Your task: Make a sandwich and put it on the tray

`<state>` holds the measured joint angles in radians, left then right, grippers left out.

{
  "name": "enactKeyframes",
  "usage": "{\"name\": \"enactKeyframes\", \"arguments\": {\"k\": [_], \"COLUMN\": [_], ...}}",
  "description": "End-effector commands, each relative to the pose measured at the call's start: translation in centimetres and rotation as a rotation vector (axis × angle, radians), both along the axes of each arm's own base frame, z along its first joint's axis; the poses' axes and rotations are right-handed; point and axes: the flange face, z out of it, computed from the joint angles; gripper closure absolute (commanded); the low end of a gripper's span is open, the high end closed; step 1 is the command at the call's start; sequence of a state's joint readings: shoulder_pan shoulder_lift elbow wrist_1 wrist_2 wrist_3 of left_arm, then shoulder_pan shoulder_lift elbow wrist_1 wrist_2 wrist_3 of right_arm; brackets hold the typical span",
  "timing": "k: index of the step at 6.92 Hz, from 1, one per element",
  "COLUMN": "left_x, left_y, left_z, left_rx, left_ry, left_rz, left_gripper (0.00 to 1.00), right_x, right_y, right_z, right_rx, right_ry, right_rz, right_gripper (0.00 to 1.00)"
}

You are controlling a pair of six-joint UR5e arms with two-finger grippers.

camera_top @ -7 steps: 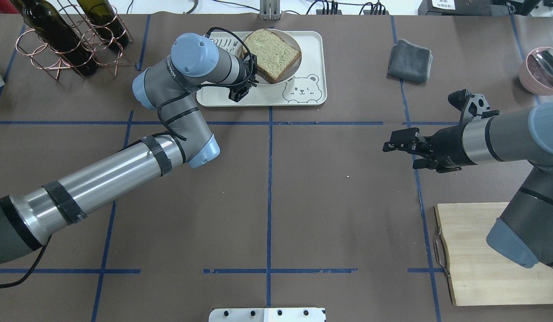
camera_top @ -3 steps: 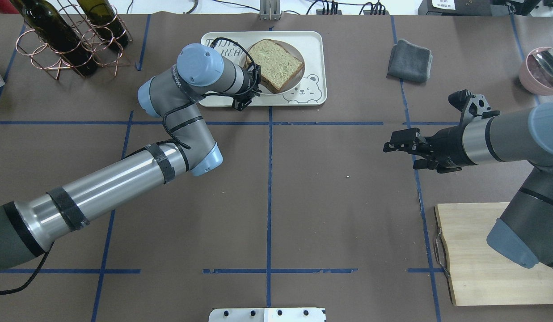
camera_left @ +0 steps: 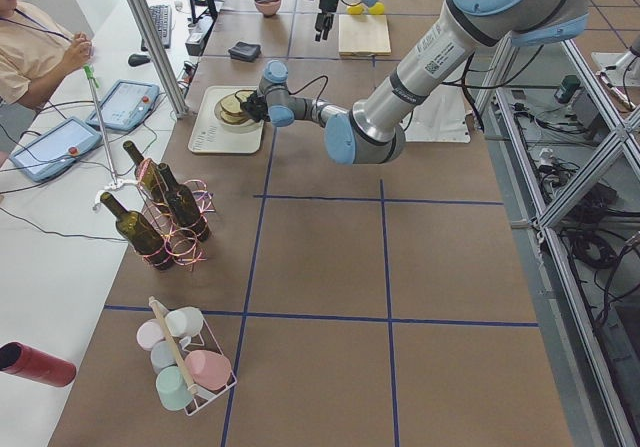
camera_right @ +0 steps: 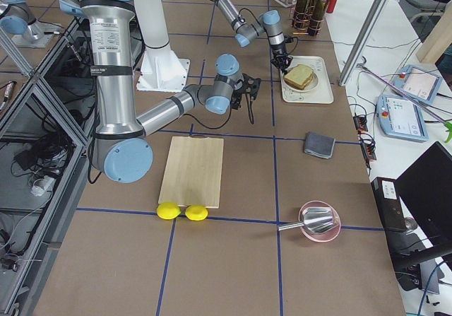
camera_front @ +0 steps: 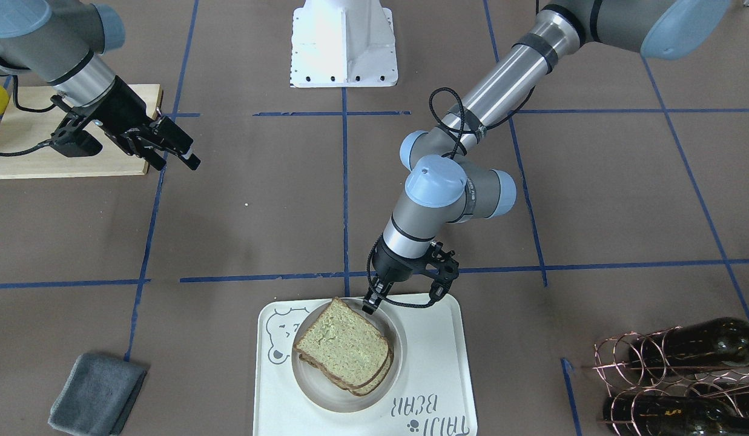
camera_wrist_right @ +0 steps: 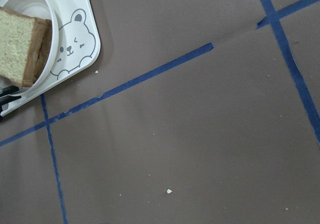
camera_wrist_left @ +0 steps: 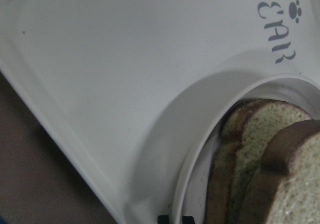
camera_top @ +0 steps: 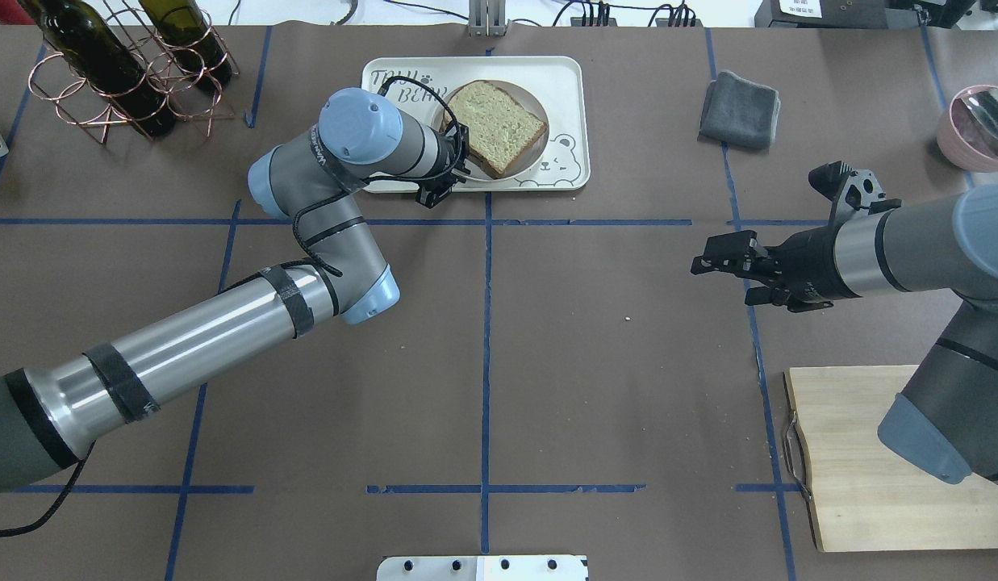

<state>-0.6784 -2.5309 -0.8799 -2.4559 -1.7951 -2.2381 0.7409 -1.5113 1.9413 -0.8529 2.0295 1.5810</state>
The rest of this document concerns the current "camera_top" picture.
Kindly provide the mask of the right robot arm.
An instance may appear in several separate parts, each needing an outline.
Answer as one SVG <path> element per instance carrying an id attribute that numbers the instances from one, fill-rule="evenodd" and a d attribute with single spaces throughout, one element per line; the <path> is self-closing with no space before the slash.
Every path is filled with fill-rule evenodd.
<path id="1" fill-rule="evenodd" d="M 792 312 L 885 293 L 947 288 L 961 300 L 879 423 L 879 441 L 948 484 L 998 486 L 998 184 L 904 207 L 872 203 L 763 247 L 756 232 L 710 236 L 693 274 L 754 281 L 750 306 Z"/>

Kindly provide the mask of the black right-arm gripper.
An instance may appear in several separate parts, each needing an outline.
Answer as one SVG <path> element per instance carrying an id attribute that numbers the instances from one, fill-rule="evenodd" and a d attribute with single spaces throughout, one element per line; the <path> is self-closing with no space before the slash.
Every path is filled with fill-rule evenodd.
<path id="1" fill-rule="evenodd" d="M 828 308 L 835 300 L 857 297 L 842 280 L 834 260 L 831 227 L 806 229 L 782 244 L 764 247 L 757 233 L 743 229 L 710 236 L 691 261 L 691 274 L 721 272 L 759 281 L 745 293 L 745 305 L 773 305 L 799 313 Z"/>

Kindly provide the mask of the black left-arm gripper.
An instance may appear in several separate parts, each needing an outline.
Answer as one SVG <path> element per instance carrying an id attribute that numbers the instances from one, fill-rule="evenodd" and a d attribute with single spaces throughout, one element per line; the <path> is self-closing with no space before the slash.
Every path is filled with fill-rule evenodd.
<path id="1" fill-rule="evenodd" d="M 431 179 L 468 180 L 469 128 L 458 121 L 449 121 L 435 131 L 437 142 L 436 162 L 431 169 Z"/>

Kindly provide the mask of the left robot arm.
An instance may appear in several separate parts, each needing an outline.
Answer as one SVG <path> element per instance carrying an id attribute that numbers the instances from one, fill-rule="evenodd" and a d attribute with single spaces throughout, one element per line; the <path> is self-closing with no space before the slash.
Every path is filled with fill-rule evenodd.
<path id="1" fill-rule="evenodd" d="M 436 205 L 462 180 L 469 140 L 455 114 L 435 129 L 377 92 L 330 95 L 248 170 L 253 201 L 288 223 L 303 257 L 53 369 L 0 373 L 0 493 L 81 466 L 97 439 L 332 317 L 355 326 L 391 309 L 400 289 L 355 195 L 407 182 Z"/>

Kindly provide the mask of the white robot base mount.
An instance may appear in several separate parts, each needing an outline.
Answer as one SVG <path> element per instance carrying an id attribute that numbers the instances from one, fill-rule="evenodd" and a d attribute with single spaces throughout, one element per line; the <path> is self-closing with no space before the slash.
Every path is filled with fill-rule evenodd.
<path id="1" fill-rule="evenodd" d="M 377 580 L 588 580 L 586 556 L 573 554 L 395 556 Z"/>

